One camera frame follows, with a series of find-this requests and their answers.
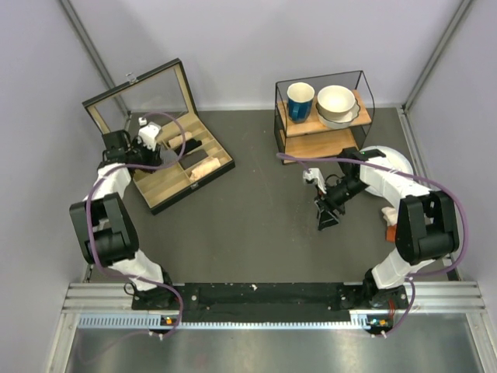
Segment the grey striped underwear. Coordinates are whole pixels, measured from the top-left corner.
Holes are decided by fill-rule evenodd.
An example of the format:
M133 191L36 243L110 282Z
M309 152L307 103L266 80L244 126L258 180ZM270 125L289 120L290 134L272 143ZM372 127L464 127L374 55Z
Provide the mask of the grey striped underwear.
M161 157L164 164L174 164L179 156L173 150L166 149L161 151Z

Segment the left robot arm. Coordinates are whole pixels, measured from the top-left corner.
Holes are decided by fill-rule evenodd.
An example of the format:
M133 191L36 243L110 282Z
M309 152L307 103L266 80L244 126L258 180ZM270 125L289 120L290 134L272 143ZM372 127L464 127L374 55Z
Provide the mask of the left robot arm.
M128 165L154 171L162 164L159 133L157 125L149 124L135 137L125 130L104 134L106 149L92 194L69 209L84 259L99 263L106 274L127 277L124 290L134 297L134 309L166 309L177 301L170 276L140 249L137 230L123 203L135 171Z

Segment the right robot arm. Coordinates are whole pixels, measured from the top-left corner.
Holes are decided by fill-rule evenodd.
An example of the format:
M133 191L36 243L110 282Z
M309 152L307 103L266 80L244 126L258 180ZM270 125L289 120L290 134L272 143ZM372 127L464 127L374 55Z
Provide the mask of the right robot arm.
M395 226L395 248L363 280L362 297L371 307L393 298L405 276L415 274L459 246L453 199L397 173L379 148L359 151L345 148L339 155L342 177L331 186L321 170L310 168L303 179L316 187L318 230L337 225L345 204L367 188L373 188L392 207L387 222Z

